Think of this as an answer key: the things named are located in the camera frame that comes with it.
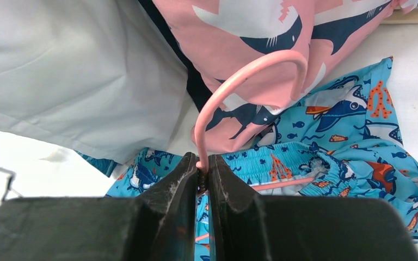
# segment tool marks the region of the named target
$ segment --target pink plastic hanger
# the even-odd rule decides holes
[[[209,98],[204,107],[202,108],[195,124],[195,143],[198,149],[200,161],[197,162],[196,167],[203,173],[208,173],[209,171],[209,158],[207,155],[206,149],[206,138],[205,132],[206,127],[209,124],[212,115],[218,106],[225,100],[228,95],[232,94],[233,91],[238,88],[242,83],[244,83],[249,77],[252,77],[254,74],[278,63],[294,63],[297,67],[297,76],[294,79],[294,84],[292,86],[290,100],[298,100],[300,93],[302,92],[302,86],[305,81],[307,61],[299,52],[293,50],[284,50],[276,51],[267,55],[264,55],[252,62],[250,62],[245,67],[241,68],[230,78],[228,78]],[[297,185],[302,183],[307,183],[313,181],[313,178],[303,178],[297,179],[294,181],[284,181],[277,182],[272,184],[264,184],[252,186],[256,191],[282,188],[291,185]],[[209,234],[202,235],[197,237],[195,241],[207,238]]]

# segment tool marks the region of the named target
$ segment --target pink patterned fabric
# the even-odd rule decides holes
[[[211,91],[249,62],[292,49],[308,60],[300,97],[290,99],[293,63],[244,82],[214,113],[206,133],[212,152],[233,152],[312,90],[380,22],[418,0],[153,0],[182,52]]]

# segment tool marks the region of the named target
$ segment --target pink fabric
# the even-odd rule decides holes
[[[300,99],[349,55],[395,7],[405,12],[418,0],[153,0],[182,52],[211,91],[246,64],[274,51],[291,49],[308,61]],[[263,105],[274,117],[289,99],[296,78],[293,63],[282,63],[247,79],[220,107],[233,111]],[[206,133],[212,152],[240,149],[266,124],[242,126],[224,117]]]

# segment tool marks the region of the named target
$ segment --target shark print fabric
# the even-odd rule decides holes
[[[315,89],[281,113],[251,149],[222,157],[251,186],[314,178],[261,194],[386,200],[418,242],[418,162],[403,149],[386,85],[391,66],[392,58],[386,58]],[[180,159],[144,149],[107,196],[139,195]],[[203,195],[198,199],[197,237],[208,233],[208,208]],[[195,244],[195,260],[208,260],[209,239]]]
[[[175,42],[178,53],[201,73],[203,84],[187,86],[199,110],[210,91],[236,71],[282,50],[297,51],[308,60],[298,97],[302,98],[394,8],[407,13],[418,6],[418,0],[139,1],[160,31],[172,36],[167,40]],[[269,126],[297,102],[286,95],[292,92],[295,77],[295,65],[282,63],[244,82],[214,113],[206,134],[208,150],[238,151]]]

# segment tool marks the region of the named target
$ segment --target pink hook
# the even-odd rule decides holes
[[[290,62],[297,66],[298,75],[294,79],[292,91],[290,94],[291,100],[298,100],[302,91],[302,86],[305,81],[307,61],[299,52],[293,50],[276,51],[267,55],[264,55],[245,67],[241,68],[230,78],[228,78],[209,98],[206,105],[202,108],[195,125],[195,143],[198,149],[200,161],[197,162],[196,167],[203,173],[209,171],[209,158],[206,149],[205,132],[206,127],[209,124],[212,115],[215,110],[230,95],[239,85],[244,83],[252,75],[268,68],[272,65]]]

